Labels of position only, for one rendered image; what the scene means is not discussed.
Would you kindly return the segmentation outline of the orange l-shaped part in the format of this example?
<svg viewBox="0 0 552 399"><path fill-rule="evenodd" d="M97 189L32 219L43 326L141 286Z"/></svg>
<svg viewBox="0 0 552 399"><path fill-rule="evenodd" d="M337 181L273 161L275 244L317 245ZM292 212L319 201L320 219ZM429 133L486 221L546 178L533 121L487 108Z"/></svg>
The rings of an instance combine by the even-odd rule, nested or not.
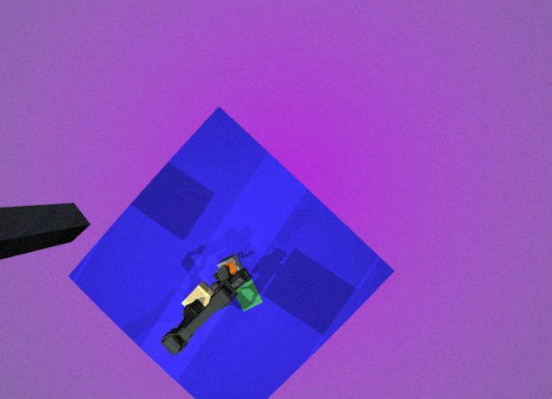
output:
<svg viewBox="0 0 552 399"><path fill-rule="evenodd" d="M230 261L230 262L228 262L228 263L226 263L226 264L224 264L224 266L227 266L227 267L230 268L230 272L231 272L232 275L234 275L235 272L237 271L237 269L236 269L236 267L235 267L235 264L234 264L233 260Z"/></svg>

